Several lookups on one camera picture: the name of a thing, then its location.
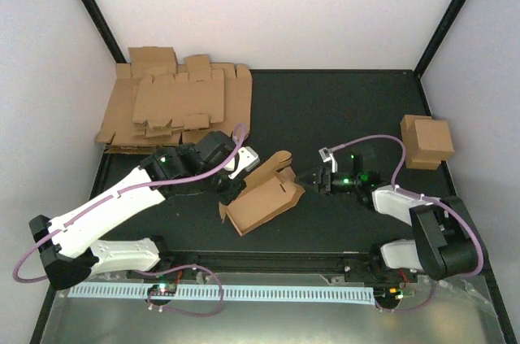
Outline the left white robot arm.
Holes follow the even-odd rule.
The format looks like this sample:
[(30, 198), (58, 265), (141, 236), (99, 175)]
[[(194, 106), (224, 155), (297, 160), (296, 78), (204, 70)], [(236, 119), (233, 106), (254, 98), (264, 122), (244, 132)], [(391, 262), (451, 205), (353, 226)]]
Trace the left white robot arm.
[(211, 192), (228, 205), (245, 188), (244, 173), (258, 162), (258, 154), (237, 137), (214, 131), (197, 144), (156, 150), (120, 182), (73, 211), (34, 217), (29, 228), (46, 280), (54, 290), (66, 290), (105, 272), (133, 270), (168, 277), (175, 260), (152, 237), (109, 242), (102, 236), (175, 196)]

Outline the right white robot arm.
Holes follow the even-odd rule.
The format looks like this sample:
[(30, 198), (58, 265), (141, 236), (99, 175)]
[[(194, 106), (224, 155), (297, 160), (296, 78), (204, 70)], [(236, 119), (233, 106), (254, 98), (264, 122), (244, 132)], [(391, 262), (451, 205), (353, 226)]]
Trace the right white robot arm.
[(359, 154), (350, 155), (347, 172), (338, 170), (334, 154), (320, 150), (323, 164), (297, 177), (297, 183), (323, 195), (353, 195), (357, 202), (411, 227), (413, 237), (375, 245), (370, 252), (370, 274), (389, 281), (399, 269), (420, 272), (436, 281), (473, 276), (483, 268), (484, 249), (462, 214), (455, 197), (430, 198), (386, 183), (378, 172), (364, 168)]

